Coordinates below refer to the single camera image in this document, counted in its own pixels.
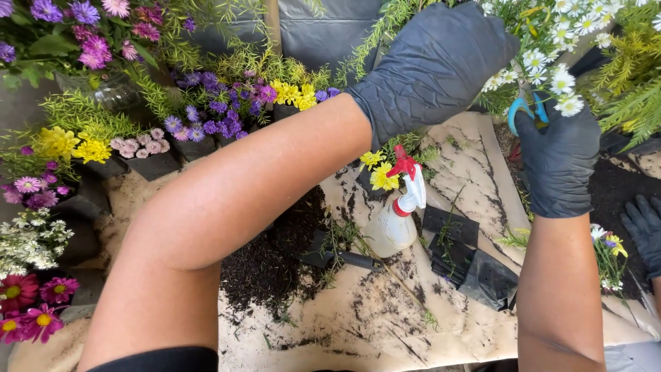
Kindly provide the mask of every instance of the glove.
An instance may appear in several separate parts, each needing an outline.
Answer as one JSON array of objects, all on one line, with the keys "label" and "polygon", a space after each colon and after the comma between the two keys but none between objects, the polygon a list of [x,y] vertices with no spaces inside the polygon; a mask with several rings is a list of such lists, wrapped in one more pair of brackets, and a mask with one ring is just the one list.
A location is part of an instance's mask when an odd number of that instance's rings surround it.
[{"label": "glove", "polygon": [[487,79],[516,55],[520,41],[498,17],[470,1],[434,3],[416,14],[381,63],[345,92],[371,122],[372,150],[390,138],[464,111]]},{"label": "glove", "polygon": [[514,116],[521,140],[521,159],[530,184],[530,210],[545,218],[568,218],[590,212],[588,180],[602,134],[587,104],[576,115],[561,116],[554,99],[536,92],[544,102],[549,126],[544,134],[523,111]]},{"label": "glove", "polygon": [[651,280],[661,276],[661,201],[650,198],[656,210],[641,195],[636,196],[636,202],[638,208],[631,203],[625,205],[627,213],[620,214],[620,219],[641,254],[648,272],[647,279]]}]

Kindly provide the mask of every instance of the soil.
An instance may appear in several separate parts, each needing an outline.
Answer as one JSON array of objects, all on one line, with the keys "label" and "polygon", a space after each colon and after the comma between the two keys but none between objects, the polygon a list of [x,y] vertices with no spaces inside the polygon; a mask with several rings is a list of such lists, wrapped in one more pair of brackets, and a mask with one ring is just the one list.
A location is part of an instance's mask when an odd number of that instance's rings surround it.
[{"label": "soil", "polygon": [[324,193],[315,186],[281,214],[273,228],[222,261],[220,289],[230,308],[244,311],[254,303],[278,316],[278,309],[295,291],[305,300],[313,299],[324,288],[326,269],[297,258],[312,244],[324,211]]},{"label": "soil", "polygon": [[[592,206],[594,207],[594,210],[590,213],[590,221],[601,225],[604,230],[612,231],[623,240],[622,245],[629,254],[624,278],[622,279],[623,294],[625,298],[640,300],[638,287],[631,278],[629,270],[638,282],[645,287],[648,285],[648,281],[645,279],[646,269],[641,256],[638,254],[636,245],[631,240],[627,229],[622,225],[619,215],[626,212],[626,202],[635,203],[636,195],[642,195],[646,198],[659,197],[661,194],[661,179],[649,177],[637,171],[636,165],[628,158],[618,159],[629,164],[636,171],[628,171],[608,159],[599,158],[588,185],[588,190],[592,196]],[[624,262],[624,257],[620,256],[620,260]]]}]

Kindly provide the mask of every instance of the scissors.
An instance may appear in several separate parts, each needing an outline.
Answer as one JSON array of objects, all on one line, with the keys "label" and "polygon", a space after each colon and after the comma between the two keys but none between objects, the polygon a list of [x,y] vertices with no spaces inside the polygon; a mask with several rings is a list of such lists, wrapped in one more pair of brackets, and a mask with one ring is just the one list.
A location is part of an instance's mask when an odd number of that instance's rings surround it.
[{"label": "scissors", "polygon": [[[523,75],[523,69],[517,63],[517,61],[512,60],[512,66],[514,67],[514,71],[519,75]],[[544,103],[542,103],[542,100],[537,96],[535,92],[533,92],[532,86],[525,80],[525,79],[519,79],[519,97],[512,102],[512,105],[510,106],[510,110],[508,111],[507,114],[507,123],[510,126],[510,131],[514,136],[519,136],[519,134],[516,132],[516,126],[514,126],[514,115],[516,114],[517,111],[523,110],[525,111],[530,117],[534,120],[535,115],[539,116],[539,120],[542,122],[548,124],[549,123],[549,117],[546,115],[546,109],[544,109]],[[530,108],[528,107],[528,101],[525,99],[525,95],[528,94],[532,97],[533,102],[535,103],[535,114],[533,114],[530,111]]]}]

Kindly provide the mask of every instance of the spray bottle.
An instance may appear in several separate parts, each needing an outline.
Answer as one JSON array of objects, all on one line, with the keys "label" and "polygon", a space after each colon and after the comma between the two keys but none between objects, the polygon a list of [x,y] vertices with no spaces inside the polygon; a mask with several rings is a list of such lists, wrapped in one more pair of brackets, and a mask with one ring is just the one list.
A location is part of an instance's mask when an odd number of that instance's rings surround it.
[{"label": "spray bottle", "polygon": [[365,237],[369,237],[367,243],[381,258],[390,257],[413,244],[418,232],[410,214],[415,207],[424,208],[427,203],[420,164],[407,155],[402,145],[396,145],[394,150],[397,163],[386,176],[406,172],[407,193],[384,207],[365,227]]}]

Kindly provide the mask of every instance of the black sleeve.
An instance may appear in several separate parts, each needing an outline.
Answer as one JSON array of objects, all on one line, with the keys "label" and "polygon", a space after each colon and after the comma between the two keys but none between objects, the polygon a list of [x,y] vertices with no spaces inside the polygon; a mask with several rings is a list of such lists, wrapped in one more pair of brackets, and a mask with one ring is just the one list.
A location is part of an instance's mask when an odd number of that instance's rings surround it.
[{"label": "black sleeve", "polygon": [[88,372],[217,372],[218,352],[202,346],[147,351],[109,361]]}]

